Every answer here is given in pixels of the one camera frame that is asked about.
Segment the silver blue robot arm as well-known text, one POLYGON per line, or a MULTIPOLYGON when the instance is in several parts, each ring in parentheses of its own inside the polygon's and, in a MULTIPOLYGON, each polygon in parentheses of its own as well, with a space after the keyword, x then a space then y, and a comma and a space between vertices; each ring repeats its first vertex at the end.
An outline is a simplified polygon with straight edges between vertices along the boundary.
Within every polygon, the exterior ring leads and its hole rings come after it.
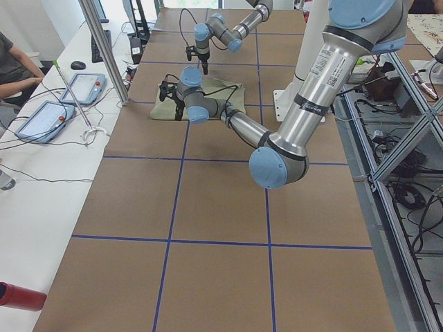
POLYGON ((209 41, 212 37, 216 37, 231 52, 236 52, 253 29, 269 19, 273 11, 273 0, 248 1, 248 3, 253 7, 253 11, 233 29, 226 26, 226 20, 219 13, 213 14, 205 23, 195 26, 195 45, 186 48, 186 55, 189 61, 192 56, 198 57, 204 75, 208 74, 209 41))
POLYGON ((249 170, 259 186, 273 189, 296 182, 309 168, 306 145, 358 58, 404 46, 408 10, 407 1, 330 1, 323 45, 277 131, 269 131, 227 100, 206 97, 202 72, 192 66, 180 75, 178 101, 192 124, 217 118, 253 147, 249 170))

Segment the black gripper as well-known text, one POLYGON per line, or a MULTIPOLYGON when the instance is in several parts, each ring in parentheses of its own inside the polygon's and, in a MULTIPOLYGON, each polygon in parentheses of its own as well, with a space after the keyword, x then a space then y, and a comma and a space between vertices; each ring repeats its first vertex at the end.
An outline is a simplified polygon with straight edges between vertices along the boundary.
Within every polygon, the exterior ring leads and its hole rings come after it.
POLYGON ((199 55, 199 59, 201 61, 201 65, 203 67, 204 75, 208 74, 208 60, 209 60, 209 57, 210 57, 209 53, 205 53, 205 54, 200 54, 199 55))
POLYGON ((185 103, 183 100, 179 99, 178 97, 176 97, 174 99, 175 103, 176 103, 176 109, 175 109, 175 120, 176 121, 182 121, 183 118, 183 112, 185 109, 185 103))

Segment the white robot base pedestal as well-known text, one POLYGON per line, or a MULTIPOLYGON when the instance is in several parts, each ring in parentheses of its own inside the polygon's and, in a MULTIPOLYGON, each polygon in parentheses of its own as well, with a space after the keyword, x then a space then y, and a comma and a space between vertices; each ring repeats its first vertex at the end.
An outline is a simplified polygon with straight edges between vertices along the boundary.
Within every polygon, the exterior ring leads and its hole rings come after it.
POLYGON ((293 99, 307 78, 320 49, 323 46, 323 29, 329 22, 329 1, 314 0, 311 5, 307 26, 303 35, 298 60, 292 81, 284 90, 274 90, 275 117, 282 122, 292 105, 293 99))

